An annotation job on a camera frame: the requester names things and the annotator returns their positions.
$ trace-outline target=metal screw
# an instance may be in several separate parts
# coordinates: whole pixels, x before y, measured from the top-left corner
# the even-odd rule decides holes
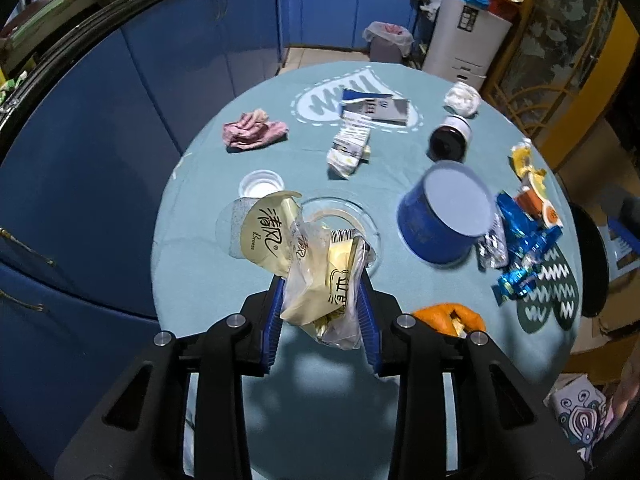
[[[402,328],[411,328],[415,325],[415,317],[409,314],[400,314],[400,316],[396,317],[396,323]]]
[[[484,346],[489,342],[489,336],[484,332],[478,330],[471,333],[471,342],[474,345]]]
[[[154,336],[154,345],[156,346],[165,346],[171,342],[171,332],[167,332],[166,330],[162,330],[162,332],[158,332]]]
[[[230,328],[240,328],[246,322],[242,314],[232,314],[226,318],[226,325]]]

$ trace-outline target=white crumpled tissue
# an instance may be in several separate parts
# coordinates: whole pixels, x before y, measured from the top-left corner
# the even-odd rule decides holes
[[[478,90],[466,83],[458,81],[444,96],[444,104],[453,108],[455,112],[463,117],[471,117],[478,111],[480,106],[480,94]]]

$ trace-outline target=tile floor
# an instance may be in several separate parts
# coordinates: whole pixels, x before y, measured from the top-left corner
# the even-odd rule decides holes
[[[362,52],[342,52],[340,50],[322,50],[320,48],[291,47],[289,55],[280,69],[281,74],[303,66],[331,63],[334,61],[368,61],[369,56]]]

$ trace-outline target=blue container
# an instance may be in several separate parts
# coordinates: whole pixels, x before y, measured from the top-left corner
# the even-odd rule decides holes
[[[463,258],[494,220],[491,192],[467,166],[431,166],[398,207],[398,227],[409,248],[432,264]]]

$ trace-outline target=round table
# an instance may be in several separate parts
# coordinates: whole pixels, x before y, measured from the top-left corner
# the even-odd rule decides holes
[[[326,153],[340,127],[342,86],[403,96],[411,101],[411,111],[406,127],[385,125],[372,131],[368,164],[361,164],[349,180],[332,180]],[[561,326],[554,316],[538,312],[532,328],[522,322],[522,313],[529,316],[530,310],[520,309],[518,315],[514,301],[498,306],[492,285],[500,271],[481,272],[475,251],[457,266],[438,268],[411,253],[398,234],[398,203],[432,164],[426,156],[428,140],[447,114],[442,100],[450,86],[396,64],[344,61],[279,75],[230,102],[191,143],[164,190],[152,251],[154,300],[162,328],[178,337],[204,332],[238,312],[249,294],[268,288],[271,275],[266,270],[233,259],[216,243],[216,220],[238,197],[242,177],[267,169],[280,174],[286,189],[303,196],[333,189],[358,197],[381,234],[382,260],[372,276],[374,288],[395,295],[406,312],[445,302],[475,310],[522,374],[548,390],[575,339],[579,301],[568,324]],[[285,121],[287,140],[250,152],[227,152],[223,124],[255,108],[265,110],[270,120]],[[522,134],[484,102],[470,124],[473,139],[465,163],[491,192],[505,190],[514,196],[520,183],[508,156]],[[534,162],[548,170],[537,152]],[[580,253],[568,203],[551,172],[545,183],[564,222],[558,247],[581,292]],[[252,467],[259,473],[254,478],[386,478],[398,382],[375,377],[362,350],[328,348],[285,325],[270,375],[243,378],[242,384]],[[451,402],[451,392],[447,399]],[[448,420],[447,463],[453,468],[454,419]]]

